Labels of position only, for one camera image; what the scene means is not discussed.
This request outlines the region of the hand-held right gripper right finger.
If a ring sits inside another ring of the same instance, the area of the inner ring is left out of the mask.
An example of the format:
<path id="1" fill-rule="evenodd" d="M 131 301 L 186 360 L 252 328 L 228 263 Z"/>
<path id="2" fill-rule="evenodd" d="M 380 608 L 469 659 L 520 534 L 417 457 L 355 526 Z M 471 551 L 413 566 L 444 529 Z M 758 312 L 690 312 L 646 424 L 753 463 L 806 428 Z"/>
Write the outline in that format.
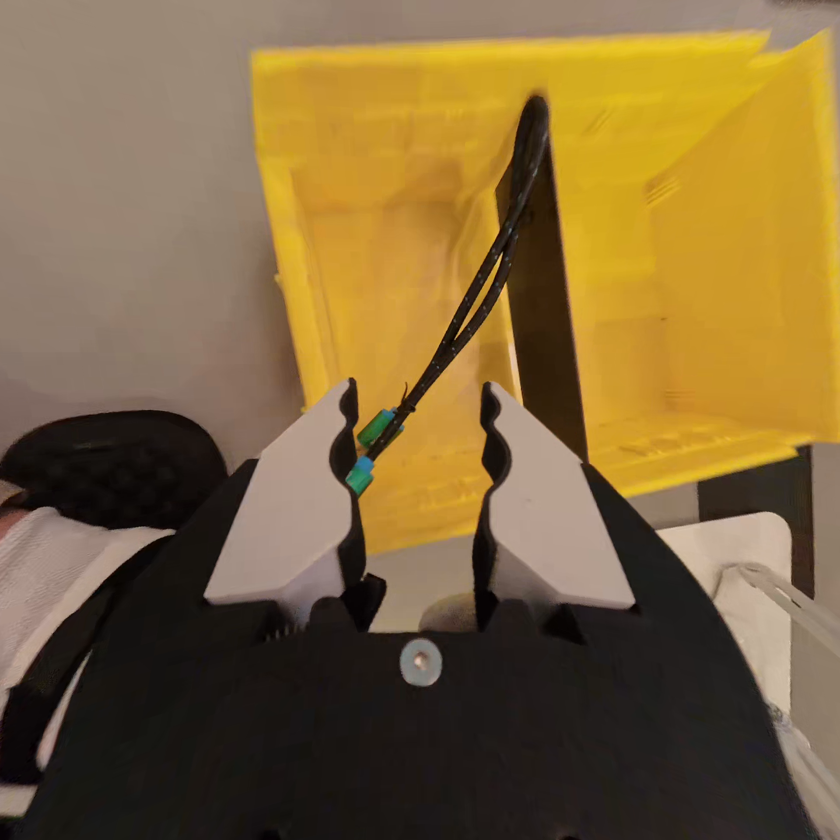
<path id="1" fill-rule="evenodd" d="M 490 478 L 472 548 L 479 630 L 504 601 L 538 628 L 565 605 L 634 607 L 583 460 L 496 382 L 482 387 L 479 421 Z"/>

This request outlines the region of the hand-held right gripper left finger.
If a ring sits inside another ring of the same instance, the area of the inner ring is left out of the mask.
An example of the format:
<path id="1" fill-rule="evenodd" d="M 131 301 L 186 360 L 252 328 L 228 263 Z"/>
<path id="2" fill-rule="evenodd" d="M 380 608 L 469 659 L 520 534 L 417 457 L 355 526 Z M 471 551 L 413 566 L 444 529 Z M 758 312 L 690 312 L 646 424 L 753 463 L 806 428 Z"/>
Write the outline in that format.
<path id="1" fill-rule="evenodd" d="M 309 613 L 361 583 L 355 380 L 342 380 L 259 455 L 204 592 L 214 605 L 274 602 Z"/>

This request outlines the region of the yellow plastic bin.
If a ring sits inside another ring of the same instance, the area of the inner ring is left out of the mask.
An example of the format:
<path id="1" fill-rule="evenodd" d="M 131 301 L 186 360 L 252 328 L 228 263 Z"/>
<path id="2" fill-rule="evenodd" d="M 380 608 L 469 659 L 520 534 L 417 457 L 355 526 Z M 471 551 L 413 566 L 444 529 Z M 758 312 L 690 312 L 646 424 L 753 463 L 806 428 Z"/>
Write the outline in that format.
<path id="1" fill-rule="evenodd" d="M 255 148 L 304 403 L 360 425 L 429 362 L 506 212 L 526 100 L 535 190 L 486 323 L 378 460 L 371 553 L 473 532 L 480 391 L 528 403 L 627 497 L 838 442 L 830 28 L 267 49 Z"/>

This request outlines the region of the braided hdmi cable green plugs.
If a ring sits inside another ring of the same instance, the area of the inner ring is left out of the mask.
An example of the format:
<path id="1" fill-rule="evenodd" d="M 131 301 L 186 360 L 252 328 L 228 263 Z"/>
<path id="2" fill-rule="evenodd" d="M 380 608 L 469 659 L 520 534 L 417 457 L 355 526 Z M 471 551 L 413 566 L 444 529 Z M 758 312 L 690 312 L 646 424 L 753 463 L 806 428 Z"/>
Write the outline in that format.
<path id="1" fill-rule="evenodd" d="M 357 497 L 373 482 L 375 461 L 403 432 L 407 418 L 415 413 L 427 392 L 473 339 L 501 297 L 518 247 L 522 216 L 549 145 L 549 105 L 544 98 L 534 95 L 526 101 L 518 121 L 510 163 L 507 213 L 498 234 L 415 385 L 405 389 L 396 407 L 378 412 L 357 435 L 363 453 L 345 478 L 346 485 Z"/>

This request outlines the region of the person's left hand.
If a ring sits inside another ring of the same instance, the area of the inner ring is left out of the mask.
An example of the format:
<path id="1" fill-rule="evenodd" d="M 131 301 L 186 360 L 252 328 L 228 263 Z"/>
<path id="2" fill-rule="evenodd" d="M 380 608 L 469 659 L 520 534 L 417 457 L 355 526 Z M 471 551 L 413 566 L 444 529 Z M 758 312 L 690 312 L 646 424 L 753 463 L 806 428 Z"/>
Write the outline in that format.
<path id="1" fill-rule="evenodd" d="M 58 626 L 135 554 L 172 530 L 109 530 L 50 507 L 2 514 L 2 697 Z"/>

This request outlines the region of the wooden book stand white base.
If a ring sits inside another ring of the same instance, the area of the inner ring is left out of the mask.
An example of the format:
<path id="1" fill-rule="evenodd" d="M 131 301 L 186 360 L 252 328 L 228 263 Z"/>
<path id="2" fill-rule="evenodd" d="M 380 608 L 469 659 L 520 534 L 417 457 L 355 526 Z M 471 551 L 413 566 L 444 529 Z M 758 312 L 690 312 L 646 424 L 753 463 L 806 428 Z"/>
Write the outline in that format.
<path id="1" fill-rule="evenodd" d="M 824 813 L 813 796 L 791 712 L 791 616 L 741 575 L 739 566 L 760 565 L 789 581 L 792 537 L 780 516 L 760 512 L 659 530 L 709 594 L 736 638 L 770 709 L 797 792 L 817 827 Z"/>

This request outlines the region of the black textured cushion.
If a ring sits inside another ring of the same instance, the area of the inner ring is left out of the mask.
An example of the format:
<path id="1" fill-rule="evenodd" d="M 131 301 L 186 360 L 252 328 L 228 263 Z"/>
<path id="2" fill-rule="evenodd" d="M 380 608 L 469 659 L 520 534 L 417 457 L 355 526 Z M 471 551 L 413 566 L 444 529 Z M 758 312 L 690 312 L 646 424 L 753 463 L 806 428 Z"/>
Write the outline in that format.
<path id="1" fill-rule="evenodd" d="M 74 416 L 22 436 L 1 478 L 23 507 L 105 529 L 180 528 L 228 477 L 198 423 L 156 410 Z"/>

